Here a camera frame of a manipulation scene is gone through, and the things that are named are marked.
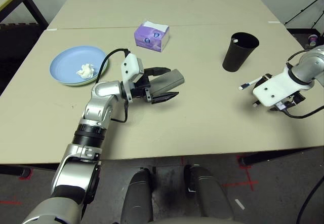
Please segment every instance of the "black cup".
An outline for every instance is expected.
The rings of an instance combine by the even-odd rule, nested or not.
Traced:
[[[229,72],[237,71],[258,45],[259,40],[251,34],[245,32],[233,34],[224,58],[223,68]]]

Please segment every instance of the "black table leg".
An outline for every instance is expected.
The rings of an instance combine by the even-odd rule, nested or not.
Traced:
[[[30,173],[31,169],[28,167],[0,165],[0,174],[28,177]]]
[[[259,152],[255,153],[249,156],[242,156],[238,159],[238,162],[242,166],[250,166],[259,162],[264,162],[267,160],[272,160],[278,157],[287,156],[290,154],[302,152],[312,149],[312,147],[309,148],[299,148],[299,149],[293,149],[293,150],[282,150],[282,151],[269,151],[269,152]]]
[[[47,23],[46,19],[41,14],[33,0],[24,0],[23,3],[25,4],[31,15],[35,18],[37,23],[40,25],[40,27],[45,30],[49,26],[49,24]]]

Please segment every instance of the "table leg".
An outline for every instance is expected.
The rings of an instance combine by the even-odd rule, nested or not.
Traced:
[[[12,0],[7,6],[0,10],[0,22],[3,21],[24,0]]]
[[[28,167],[0,165],[0,174],[8,174],[14,176],[28,177],[31,169]]]
[[[47,23],[46,19],[41,14],[33,0],[24,0],[23,3],[25,4],[31,15],[35,18],[37,23],[40,25],[40,27],[45,30],[49,26],[49,24]]]
[[[259,152],[249,156],[242,156],[238,159],[238,162],[242,166],[250,166],[259,162],[264,162],[267,160],[272,160],[278,157],[284,157],[290,154],[303,152],[306,150],[312,149],[309,148],[299,148],[299,149],[292,149],[292,150],[282,150],[282,151],[268,151],[268,152]]]

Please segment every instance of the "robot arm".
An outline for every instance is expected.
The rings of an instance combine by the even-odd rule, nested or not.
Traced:
[[[147,102],[163,102],[176,96],[178,92],[162,95],[163,100],[152,97],[149,92],[149,75],[160,75],[167,68],[143,69],[143,65],[134,54],[128,54],[121,65],[123,82],[99,82],[91,91],[91,99],[74,134],[72,143],[66,148],[64,156],[55,173],[51,186],[51,196],[41,202],[28,215],[23,224],[77,224],[80,222],[86,206],[95,196],[99,182],[100,156],[102,142],[117,103],[125,105],[133,98],[144,97]]]
[[[324,45],[306,51],[297,65],[292,66],[288,62],[295,55],[305,51],[291,56],[282,73],[276,76],[266,74],[253,81],[256,82],[253,94],[258,99],[254,106],[259,104],[274,106],[270,110],[283,111],[292,118],[305,118],[305,116],[310,116],[324,108],[320,107],[304,116],[292,116],[287,112],[287,108],[295,106],[305,99],[299,92],[311,89],[315,84],[315,79],[324,86]],[[250,84],[252,83],[243,84],[240,89],[244,89]]]

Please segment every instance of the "gray floor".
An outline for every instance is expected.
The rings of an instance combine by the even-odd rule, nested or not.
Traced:
[[[199,215],[196,201],[185,197],[183,165],[200,164],[223,184],[235,218],[246,224],[290,224],[307,195],[323,176],[323,147],[239,168],[235,154],[105,161],[95,201],[82,220],[111,224],[120,219],[128,183],[139,167],[156,166],[154,219]],[[0,175],[0,223],[20,223],[49,194],[54,172],[34,170],[30,180]],[[323,223],[324,184],[307,206],[301,223]],[[235,202],[245,207],[242,210]]]

